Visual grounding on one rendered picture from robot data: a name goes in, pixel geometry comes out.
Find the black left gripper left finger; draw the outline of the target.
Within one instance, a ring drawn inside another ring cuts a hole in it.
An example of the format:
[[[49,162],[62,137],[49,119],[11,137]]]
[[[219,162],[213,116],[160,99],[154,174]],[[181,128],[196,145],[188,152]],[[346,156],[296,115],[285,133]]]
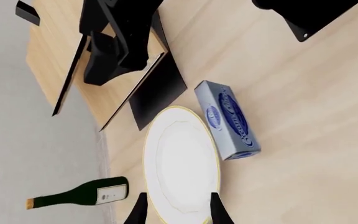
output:
[[[139,194],[139,197],[125,220],[124,224],[145,224],[147,218],[147,210],[148,210],[148,200],[147,194],[142,192]]]

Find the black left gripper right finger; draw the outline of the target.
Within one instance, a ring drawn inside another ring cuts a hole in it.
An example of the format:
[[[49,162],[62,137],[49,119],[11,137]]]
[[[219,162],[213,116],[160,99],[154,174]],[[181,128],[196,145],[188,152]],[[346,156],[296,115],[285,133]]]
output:
[[[210,209],[213,224],[234,224],[217,192],[211,193]]]

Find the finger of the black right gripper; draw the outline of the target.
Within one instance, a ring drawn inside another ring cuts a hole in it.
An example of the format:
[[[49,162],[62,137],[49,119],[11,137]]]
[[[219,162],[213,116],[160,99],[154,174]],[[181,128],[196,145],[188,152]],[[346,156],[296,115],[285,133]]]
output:
[[[62,104],[65,101],[66,94],[70,90],[72,79],[73,79],[73,76],[74,76],[74,73],[75,73],[75,70],[76,70],[76,65],[77,65],[78,61],[80,60],[80,58],[81,58],[81,54],[83,53],[83,50],[85,48],[86,41],[87,41],[87,35],[82,35],[82,37],[80,39],[80,42],[78,44],[78,47],[76,49],[75,55],[73,57],[73,60],[71,62],[69,71],[67,73],[67,77],[66,77],[66,79],[64,81],[62,90],[61,90],[61,92],[59,94],[59,97],[58,97],[58,100],[57,100],[57,102],[55,104],[55,108],[53,110],[52,117],[54,117],[55,115],[59,114],[59,112],[61,110],[61,107],[62,107]]]
[[[151,72],[154,70],[154,68],[158,65],[158,63],[163,59],[165,56],[165,52],[158,55],[158,57],[155,59],[155,61],[147,68],[147,70],[144,72],[140,80],[135,84],[135,86],[132,88],[132,90],[127,94],[126,98],[121,102],[121,104],[118,106],[118,108],[115,110],[115,112],[111,115],[111,117],[106,121],[106,123],[103,125],[103,127],[99,130],[99,132],[102,132],[107,128],[107,126],[110,124],[112,119],[116,117],[116,115],[122,110],[122,108],[125,106],[125,104],[130,100],[130,98],[134,95],[134,93],[139,89],[139,87],[145,82],[147,77],[151,74]]]

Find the flat black stove plate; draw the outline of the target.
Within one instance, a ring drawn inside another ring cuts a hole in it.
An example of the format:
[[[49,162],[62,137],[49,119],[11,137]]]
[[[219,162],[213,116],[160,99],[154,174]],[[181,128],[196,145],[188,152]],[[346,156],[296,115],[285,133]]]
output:
[[[173,55],[166,54],[129,100],[138,129],[143,130],[186,89]]]

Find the white plate with gold rim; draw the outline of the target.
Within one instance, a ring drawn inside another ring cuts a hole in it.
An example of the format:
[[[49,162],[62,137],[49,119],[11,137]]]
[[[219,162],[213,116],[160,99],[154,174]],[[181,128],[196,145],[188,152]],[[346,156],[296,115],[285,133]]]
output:
[[[164,224],[212,224],[211,194],[221,187],[219,154],[209,128],[192,110],[169,106],[145,136],[147,194]]]

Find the dark green wine bottle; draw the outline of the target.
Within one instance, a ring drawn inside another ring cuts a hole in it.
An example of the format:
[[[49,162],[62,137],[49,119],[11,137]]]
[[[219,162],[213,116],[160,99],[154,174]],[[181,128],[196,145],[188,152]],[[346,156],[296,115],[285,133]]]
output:
[[[76,188],[60,194],[45,195],[27,199],[26,209],[51,205],[75,204],[85,206],[102,205],[127,198],[129,181],[125,177],[111,177],[86,182]]]

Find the grey-blue printed food box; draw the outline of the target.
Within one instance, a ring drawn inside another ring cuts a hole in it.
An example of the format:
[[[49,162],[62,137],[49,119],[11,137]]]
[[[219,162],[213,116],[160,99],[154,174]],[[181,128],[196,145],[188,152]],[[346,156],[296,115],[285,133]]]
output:
[[[204,80],[195,88],[195,94],[222,160],[261,152],[231,87]]]

